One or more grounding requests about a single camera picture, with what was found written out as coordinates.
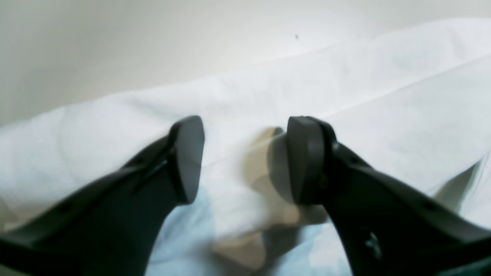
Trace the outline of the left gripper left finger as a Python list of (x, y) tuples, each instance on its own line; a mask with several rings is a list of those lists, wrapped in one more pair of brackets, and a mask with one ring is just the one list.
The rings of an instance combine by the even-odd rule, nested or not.
[(167, 216), (194, 202), (205, 143), (199, 116), (123, 167), (1, 234), (1, 264), (28, 276), (143, 276)]

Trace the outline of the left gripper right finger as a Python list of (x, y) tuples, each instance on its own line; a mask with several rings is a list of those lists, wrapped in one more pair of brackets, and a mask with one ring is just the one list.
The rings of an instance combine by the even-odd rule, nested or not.
[(372, 168), (327, 122), (290, 117), (293, 201), (321, 205), (354, 276), (489, 276), (490, 231)]

